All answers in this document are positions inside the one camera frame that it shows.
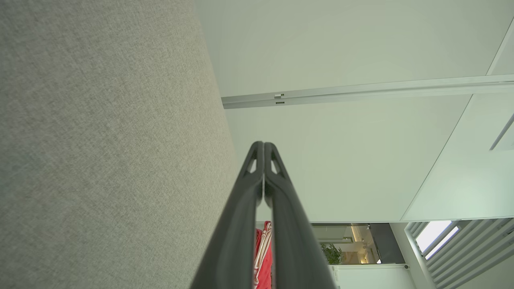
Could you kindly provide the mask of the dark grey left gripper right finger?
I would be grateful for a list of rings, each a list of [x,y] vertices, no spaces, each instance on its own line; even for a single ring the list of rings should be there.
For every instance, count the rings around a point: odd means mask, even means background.
[[[277,147],[264,144],[264,197],[272,211],[273,287],[334,289],[327,260],[316,240]]]

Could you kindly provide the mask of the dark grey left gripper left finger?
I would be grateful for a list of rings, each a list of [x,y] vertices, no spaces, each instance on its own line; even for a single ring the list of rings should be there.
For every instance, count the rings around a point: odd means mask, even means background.
[[[193,289],[251,289],[256,208],[263,198],[264,143],[253,143],[191,283]]]

